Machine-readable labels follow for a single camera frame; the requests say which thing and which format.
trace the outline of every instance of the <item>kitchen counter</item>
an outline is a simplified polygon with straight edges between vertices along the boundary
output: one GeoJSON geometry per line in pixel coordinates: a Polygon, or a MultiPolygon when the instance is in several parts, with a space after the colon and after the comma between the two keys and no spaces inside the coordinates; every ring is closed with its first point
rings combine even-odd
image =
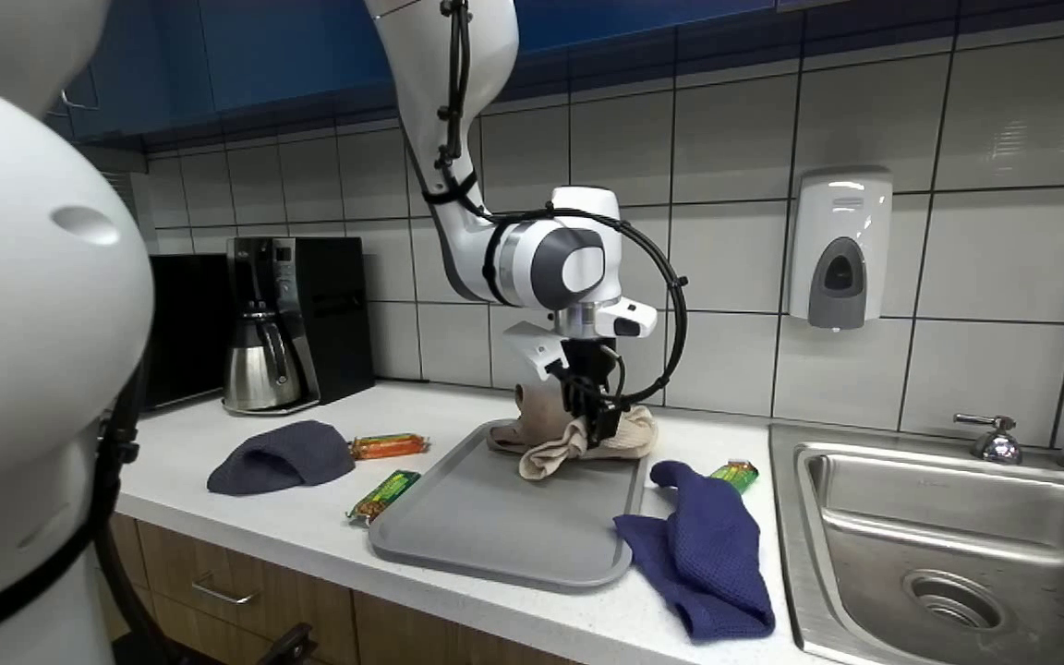
{"type": "MultiPolygon", "coordinates": [[[[762,525],[762,576],[779,620],[768,640],[694,647],[638,572],[595,593],[531,591],[384,560],[371,551],[364,530],[345,520],[391,467],[420,471],[478,423],[512,414],[517,405],[506,396],[419,382],[378,382],[295,417],[229,417],[219,401],[186,405],[140,423],[140,456],[124,467],[118,512],[572,662],[814,662],[790,634],[768,431],[756,423],[662,414],[650,456],[685,456],[698,471],[713,471],[726,456],[746,456],[762,467],[746,490],[746,504],[762,525]],[[420,456],[361,463],[326,486],[254,498],[226,498],[202,486],[207,471],[236,442],[288,419],[326,419],[346,440],[420,431],[433,450],[420,456]]],[[[659,486],[645,486],[641,512],[664,517],[667,511],[672,501],[659,486]]]]}

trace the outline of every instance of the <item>sink basin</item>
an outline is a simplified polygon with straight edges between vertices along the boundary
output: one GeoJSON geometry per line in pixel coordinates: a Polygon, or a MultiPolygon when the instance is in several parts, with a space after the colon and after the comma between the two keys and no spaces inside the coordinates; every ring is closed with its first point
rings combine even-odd
{"type": "Polygon", "coordinates": [[[771,453],[808,652],[1064,665],[1064,467],[782,429],[771,453]]]}

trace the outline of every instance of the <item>green object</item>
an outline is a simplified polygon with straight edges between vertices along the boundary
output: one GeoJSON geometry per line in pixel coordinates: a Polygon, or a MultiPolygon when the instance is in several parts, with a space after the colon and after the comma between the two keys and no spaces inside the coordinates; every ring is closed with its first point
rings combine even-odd
{"type": "Polygon", "coordinates": [[[726,486],[734,486],[739,496],[746,496],[754,486],[754,479],[756,479],[756,464],[723,463],[713,475],[723,479],[726,486]]]}
{"type": "Polygon", "coordinates": [[[391,475],[384,475],[384,482],[378,482],[364,498],[353,501],[353,511],[346,512],[351,525],[374,525],[396,498],[403,498],[415,482],[420,479],[420,471],[406,471],[396,467],[391,475]]]}

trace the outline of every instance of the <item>coffee maker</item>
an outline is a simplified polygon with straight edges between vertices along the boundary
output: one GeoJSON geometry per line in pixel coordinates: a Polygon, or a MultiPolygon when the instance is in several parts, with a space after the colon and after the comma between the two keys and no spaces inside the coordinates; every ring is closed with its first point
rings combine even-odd
{"type": "Polygon", "coordinates": [[[231,242],[229,414],[298,414],[378,379],[358,235],[231,242]]]}

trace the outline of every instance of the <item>gray tray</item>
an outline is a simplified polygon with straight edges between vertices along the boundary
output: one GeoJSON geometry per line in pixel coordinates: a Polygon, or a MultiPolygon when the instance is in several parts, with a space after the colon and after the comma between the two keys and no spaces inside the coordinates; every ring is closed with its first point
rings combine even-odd
{"type": "Polygon", "coordinates": [[[491,423],[464,434],[374,525],[379,557],[491,576],[552,591],[595,591],[633,567],[614,517],[634,512],[641,463],[566,463],[526,482],[517,456],[489,447],[491,423]]]}

